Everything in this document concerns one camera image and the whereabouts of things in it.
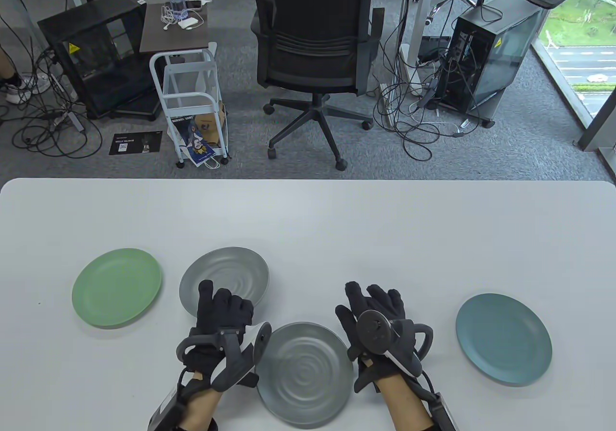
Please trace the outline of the person's left hand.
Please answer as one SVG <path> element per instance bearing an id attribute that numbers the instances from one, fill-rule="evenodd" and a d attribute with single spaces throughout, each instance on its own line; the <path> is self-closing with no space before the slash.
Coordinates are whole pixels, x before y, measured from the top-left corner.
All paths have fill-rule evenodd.
<path id="1" fill-rule="evenodd" d="M 199 302 L 196 326 L 189 337 L 213 336 L 222 329 L 244 329 L 252 325 L 254 307 L 250 300 L 233 295 L 227 288 L 214 292 L 213 281 L 202 280 L 198 286 Z M 226 352 L 211 344 L 192 347 L 183 355 L 182 362 L 189 371 L 202 375 L 210 382 L 214 369 L 224 360 Z"/>

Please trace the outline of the person's right hand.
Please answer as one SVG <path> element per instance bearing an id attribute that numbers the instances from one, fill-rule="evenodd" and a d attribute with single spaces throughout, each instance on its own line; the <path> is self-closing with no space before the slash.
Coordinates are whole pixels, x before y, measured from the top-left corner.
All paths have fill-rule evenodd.
<path id="1" fill-rule="evenodd" d="M 376 382 L 396 375 L 401 375 L 403 380 L 410 385 L 410 375 L 405 374 L 385 355 L 369 352 L 368 348 L 361 343 L 357 332 L 357 320 L 367 310 L 376 310 L 389 319 L 405 318 L 402 297 L 398 290 L 384 291 L 377 284 L 367 286 L 367 292 L 368 295 L 365 296 L 358 283 L 348 282 L 345 285 L 345 293 L 350 307 L 337 305 L 335 310 L 350 343 L 347 353 L 350 354 L 350 360 L 356 360 L 358 364 L 359 373 L 354 383 L 354 392 L 359 393 L 367 385 L 373 383 L 376 392 L 380 393 L 381 389 Z"/>

